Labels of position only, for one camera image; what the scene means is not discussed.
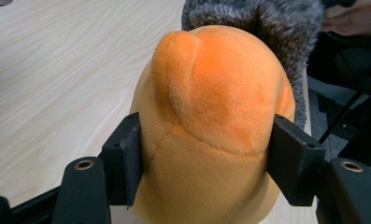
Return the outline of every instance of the plush toy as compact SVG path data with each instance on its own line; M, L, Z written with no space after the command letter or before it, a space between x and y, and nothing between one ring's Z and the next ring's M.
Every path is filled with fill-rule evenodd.
M139 79L146 223L257 223L279 189L266 171L275 114L293 120L285 71L259 38L229 26L167 34Z
M320 0L186 0L182 29L220 24L261 39L286 71L296 102L295 124L303 129L303 72L321 28L323 9Z

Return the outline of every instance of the gray faux fur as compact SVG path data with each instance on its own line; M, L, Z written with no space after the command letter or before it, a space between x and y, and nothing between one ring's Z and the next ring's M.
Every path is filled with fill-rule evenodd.
M304 128L303 70L321 28L320 0L186 0L182 29L228 25L259 37L276 54L293 87L295 124Z

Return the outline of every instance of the person's hand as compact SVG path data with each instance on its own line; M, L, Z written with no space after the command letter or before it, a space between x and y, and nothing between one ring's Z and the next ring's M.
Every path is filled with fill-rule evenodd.
M352 7L328 8L321 30L340 35L371 36L371 0L357 0Z

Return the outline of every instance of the orange fabric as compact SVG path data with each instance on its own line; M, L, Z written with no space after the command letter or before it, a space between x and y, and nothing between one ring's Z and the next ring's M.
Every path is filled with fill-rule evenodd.
M172 32L138 81L146 223L256 223L278 197L266 172L275 113L293 120L276 56L236 28Z

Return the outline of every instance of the wooden table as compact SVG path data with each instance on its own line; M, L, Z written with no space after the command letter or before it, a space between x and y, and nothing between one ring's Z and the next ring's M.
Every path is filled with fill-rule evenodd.
M127 115L157 42L180 29L182 1L14 0L0 7L0 195L11 206L96 156ZM139 223L130 209L114 220ZM280 197L264 223L317 223Z

